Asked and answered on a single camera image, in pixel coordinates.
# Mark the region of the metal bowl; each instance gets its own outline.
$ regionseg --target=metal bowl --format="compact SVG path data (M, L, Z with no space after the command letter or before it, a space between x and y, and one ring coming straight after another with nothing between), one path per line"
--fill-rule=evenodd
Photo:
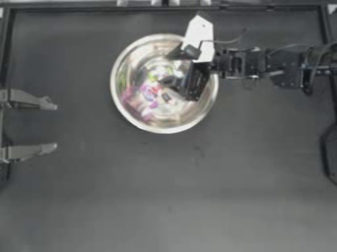
M134 42L121 54L112 74L112 94L129 122L161 134L182 132L207 117L216 101L219 76L212 75L198 102L164 87L158 79L184 77L190 61L169 61L165 55L182 42L176 34L154 34Z

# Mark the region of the cable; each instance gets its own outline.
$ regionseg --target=cable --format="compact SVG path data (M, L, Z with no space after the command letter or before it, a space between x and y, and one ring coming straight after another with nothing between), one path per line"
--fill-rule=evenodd
M277 49L275 49L271 53L267 54L268 57L271 57L271 55L273 55L275 53L277 53L279 51L284 50L284 49L288 49L288 48L292 48L292 47L297 47L297 46L307 46L308 48L311 48L312 46L307 43L292 43L292 44L288 44Z

